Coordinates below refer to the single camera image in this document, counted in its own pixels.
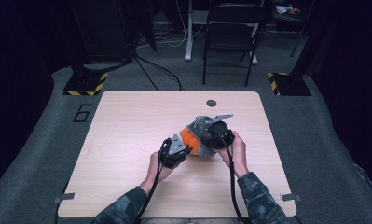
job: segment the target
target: metal bracket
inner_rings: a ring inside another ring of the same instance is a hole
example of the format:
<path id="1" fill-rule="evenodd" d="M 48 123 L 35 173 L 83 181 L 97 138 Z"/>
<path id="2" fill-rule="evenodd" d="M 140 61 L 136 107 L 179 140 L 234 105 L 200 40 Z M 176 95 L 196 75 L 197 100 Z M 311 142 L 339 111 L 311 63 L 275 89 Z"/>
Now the metal bracket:
<path id="1" fill-rule="evenodd" d="M 63 201 L 63 200 L 72 200 L 74 198 L 75 198 L 75 194 L 74 193 L 67 193 L 67 194 L 61 195 L 61 197 L 55 197 L 52 200 L 52 203 L 54 203 L 54 204 L 60 204 L 61 201 Z"/>
<path id="2" fill-rule="evenodd" d="M 281 199 L 284 201 L 284 202 L 287 202 L 287 201 L 294 201 L 294 202 L 300 202 L 302 201 L 302 198 L 300 195 L 293 195 L 293 194 L 281 194 Z"/>
<path id="3" fill-rule="evenodd" d="M 169 148 L 169 155 L 176 154 L 179 151 L 186 149 L 186 146 L 183 144 L 182 140 L 180 140 L 177 134 L 173 135 L 173 140 L 171 142 L 171 147 Z"/>
<path id="4" fill-rule="evenodd" d="M 227 115 L 217 115 L 215 118 L 213 118 L 212 120 L 207 120 L 206 123 L 207 124 L 213 124 L 213 123 L 216 123 L 218 121 L 221 121 L 223 119 L 227 119 L 227 118 L 231 118 L 233 117 L 234 115 L 233 114 L 227 114 Z"/>

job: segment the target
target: table leg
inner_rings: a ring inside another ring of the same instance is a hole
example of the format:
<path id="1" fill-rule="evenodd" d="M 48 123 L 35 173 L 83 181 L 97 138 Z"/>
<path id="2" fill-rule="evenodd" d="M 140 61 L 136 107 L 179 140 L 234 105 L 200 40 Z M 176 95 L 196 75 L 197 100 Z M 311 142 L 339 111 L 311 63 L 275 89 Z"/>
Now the table leg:
<path id="1" fill-rule="evenodd" d="M 191 61 L 192 54 L 192 0 L 188 3 L 188 40 L 186 42 L 185 61 Z"/>

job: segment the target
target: hand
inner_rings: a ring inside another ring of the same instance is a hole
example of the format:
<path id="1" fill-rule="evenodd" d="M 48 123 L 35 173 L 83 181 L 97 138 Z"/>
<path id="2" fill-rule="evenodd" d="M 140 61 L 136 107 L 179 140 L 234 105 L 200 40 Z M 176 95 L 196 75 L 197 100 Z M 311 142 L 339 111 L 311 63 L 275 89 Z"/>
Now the hand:
<path id="1" fill-rule="evenodd" d="M 232 131 L 235 136 L 232 146 L 229 146 L 229 152 L 232 153 L 232 161 L 234 162 L 234 172 L 237 178 L 240 178 L 249 173 L 246 161 L 246 143 L 243 142 L 237 132 Z M 223 158 L 223 162 L 229 167 L 229 156 L 225 148 L 214 149 L 214 151 Z"/>
<path id="2" fill-rule="evenodd" d="M 147 176 L 145 177 L 145 180 L 140 184 L 140 187 L 145 191 L 147 195 L 150 193 L 150 190 L 154 184 L 154 180 L 156 179 L 157 168 L 158 168 L 158 153 L 154 152 L 150 156 L 150 165 L 148 166 Z M 174 168 L 169 169 L 167 167 L 163 167 L 159 174 L 158 182 L 160 183 L 164 179 L 166 179 L 166 177 L 168 177 L 173 170 Z"/>

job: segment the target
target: orange object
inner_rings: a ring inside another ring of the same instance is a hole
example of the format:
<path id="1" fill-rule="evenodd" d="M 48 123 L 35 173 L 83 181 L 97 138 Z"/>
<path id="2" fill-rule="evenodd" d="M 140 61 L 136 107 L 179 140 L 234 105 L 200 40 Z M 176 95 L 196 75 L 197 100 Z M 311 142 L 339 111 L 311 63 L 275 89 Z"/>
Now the orange object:
<path id="1" fill-rule="evenodd" d="M 191 148 L 190 154 L 199 156 L 200 154 L 200 140 L 187 128 L 185 127 L 180 131 L 183 144 Z"/>

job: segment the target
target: chair backrest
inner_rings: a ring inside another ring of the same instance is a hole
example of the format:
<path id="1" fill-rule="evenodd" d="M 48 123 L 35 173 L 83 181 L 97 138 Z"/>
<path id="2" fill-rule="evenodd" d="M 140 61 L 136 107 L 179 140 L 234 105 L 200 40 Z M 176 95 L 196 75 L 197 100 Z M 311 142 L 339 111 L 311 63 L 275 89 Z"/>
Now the chair backrest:
<path id="1" fill-rule="evenodd" d="M 207 25 L 212 22 L 260 23 L 263 16 L 263 8 L 260 5 L 223 3 L 209 11 Z"/>

